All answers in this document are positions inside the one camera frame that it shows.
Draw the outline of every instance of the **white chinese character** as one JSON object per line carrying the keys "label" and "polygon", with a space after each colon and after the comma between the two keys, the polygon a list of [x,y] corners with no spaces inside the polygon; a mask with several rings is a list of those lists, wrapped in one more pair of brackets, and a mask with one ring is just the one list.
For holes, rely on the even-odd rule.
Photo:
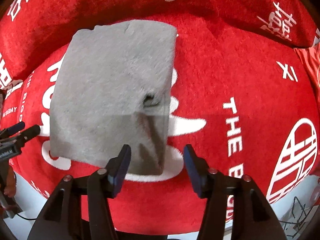
{"label": "white chinese character", "polygon": [[276,10],[274,12],[271,12],[269,14],[269,22],[266,22],[261,17],[257,16],[259,20],[261,20],[265,25],[261,26],[260,28],[265,31],[269,31],[272,34],[276,34],[277,37],[280,37],[284,40],[292,41],[289,38],[290,33],[290,27],[292,27],[292,23],[295,25],[297,22],[293,19],[292,14],[287,14],[284,10],[282,10],[279,6],[279,3],[273,2],[273,5],[276,7]]}

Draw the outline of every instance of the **red fabric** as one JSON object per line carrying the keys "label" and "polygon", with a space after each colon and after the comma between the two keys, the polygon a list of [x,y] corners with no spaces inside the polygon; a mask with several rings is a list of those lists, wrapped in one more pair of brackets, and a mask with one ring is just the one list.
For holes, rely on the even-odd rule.
{"label": "red fabric", "polygon": [[0,128],[3,130],[14,124],[16,124],[17,112],[19,107],[19,100],[21,98],[22,89],[21,87],[12,92],[12,89],[7,91],[7,96],[5,97],[3,103],[3,112],[0,121]]}
{"label": "red fabric", "polygon": [[[320,46],[299,49],[295,48],[295,52],[298,54],[309,78],[313,88],[314,95],[318,104],[318,110],[320,112]],[[314,175],[320,176],[320,166],[315,168]]]}
{"label": "red fabric", "polygon": [[[309,47],[314,40],[316,26],[299,0],[15,0],[0,22],[0,48],[10,79],[25,79],[53,51],[70,42],[81,28],[111,24],[126,18],[141,18],[159,13],[189,12],[202,17],[206,28],[217,38],[223,19],[228,24],[266,35],[283,42],[260,29],[268,24],[269,15],[279,6],[293,21],[286,23],[288,45]],[[272,28],[280,25],[282,32],[284,12]],[[0,73],[0,80],[5,74]]]}
{"label": "red fabric", "polygon": [[[243,172],[253,177],[270,202],[277,200],[271,194],[287,185],[290,191],[317,165],[316,152],[299,155],[309,146],[306,145],[292,153],[296,156],[296,169],[281,180],[274,177],[288,168],[280,167],[288,160],[283,153],[290,145],[293,147],[311,138],[311,127],[316,132],[311,143],[317,148],[319,142],[316,101],[308,76],[292,49],[223,21],[216,24],[220,29],[220,35],[216,36],[206,19],[188,13],[147,19],[172,24],[179,33],[174,62],[177,79],[171,91],[170,122],[175,123],[175,129],[168,139],[170,149],[181,154],[183,147],[191,143],[211,167],[231,176],[240,176],[232,169],[243,165]],[[22,95],[26,96],[21,98],[19,106],[20,109],[23,106],[23,111],[17,116],[18,119],[22,114],[20,119],[27,127],[41,125],[41,135],[26,144],[18,157],[18,165],[20,174],[45,197],[64,175],[79,177],[97,170],[97,167],[67,159],[53,160],[48,154],[48,108],[55,84],[53,76],[66,49],[67,45],[58,49],[36,68],[27,79],[31,79],[29,87],[24,82]],[[277,62],[283,68],[288,65],[285,76]],[[235,100],[236,112],[225,104],[230,103],[231,98]],[[229,132],[228,136],[229,118],[237,117],[235,128],[241,130],[231,135]],[[304,118],[311,126],[301,121],[306,120]],[[195,128],[190,121],[205,125]],[[241,141],[242,150],[237,143],[234,152],[230,148],[228,156],[231,139]],[[126,180],[121,193],[109,203],[115,227],[140,234],[197,231],[205,206],[205,200],[198,199],[193,192],[185,170],[165,181]],[[85,198],[82,204],[83,217],[87,219]]]}

